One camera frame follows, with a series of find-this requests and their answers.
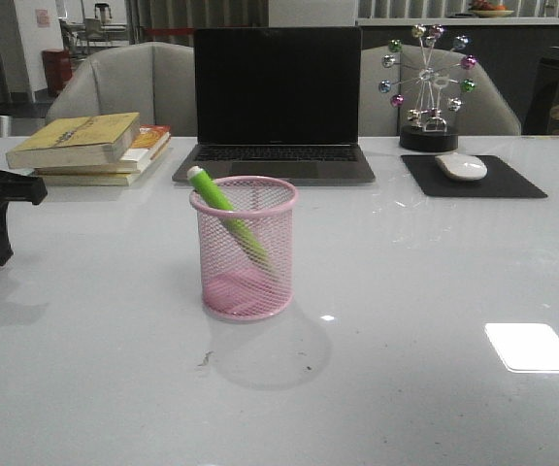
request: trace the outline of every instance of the ferris wheel ornament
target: ferris wheel ornament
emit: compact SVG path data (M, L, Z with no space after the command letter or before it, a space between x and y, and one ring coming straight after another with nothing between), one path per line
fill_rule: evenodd
M444 28L438 24L417 24L411 29L411 35L419 42L423 58L418 66L400 62L397 54L402 51L403 44L398 39L389 41L389 53L381 59L383 69L400 66L415 71L415 76L409 79L394 83L383 80L378 84L378 91L389 94L389 103L395 108L409 104L405 95L392 92L395 85L407 83L418 87L417 99L407 110L408 124L401 127L400 145L403 148L442 152L456 150L458 147L458 134L445 120L443 106L446 111L454 114L461 110L461 96L476 88L476 83L467 74L477 65L477 59L473 55L462 55L457 63L438 67L442 57L435 59L433 50L443 34ZM457 36L449 52L463 50L469 43L467 36ZM466 76L460 79L453 76L453 72L457 70L463 70Z

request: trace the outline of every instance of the laptop screen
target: laptop screen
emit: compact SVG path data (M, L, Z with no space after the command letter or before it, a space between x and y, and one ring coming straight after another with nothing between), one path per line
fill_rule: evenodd
M199 29L194 36L198 141L357 142L357 27Z

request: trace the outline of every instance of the curtain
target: curtain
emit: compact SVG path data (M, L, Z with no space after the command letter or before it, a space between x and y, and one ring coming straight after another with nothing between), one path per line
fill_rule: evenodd
M127 0L135 43L192 45L199 27L266 26L268 0Z

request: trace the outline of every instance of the pink mesh pen holder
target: pink mesh pen holder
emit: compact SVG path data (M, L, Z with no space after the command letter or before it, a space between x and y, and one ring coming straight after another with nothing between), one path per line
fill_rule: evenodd
M267 177L214 181L234 211L209 207L193 191L198 213L202 296L217 316L273 316L292 299L292 208L297 189Z

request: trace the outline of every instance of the stack of books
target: stack of books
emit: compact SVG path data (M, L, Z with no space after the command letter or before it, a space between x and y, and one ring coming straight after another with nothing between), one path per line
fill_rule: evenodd
M13 169L47 184L129 185L168 147L170 127L140 124L138 113L61 118L6 153Z

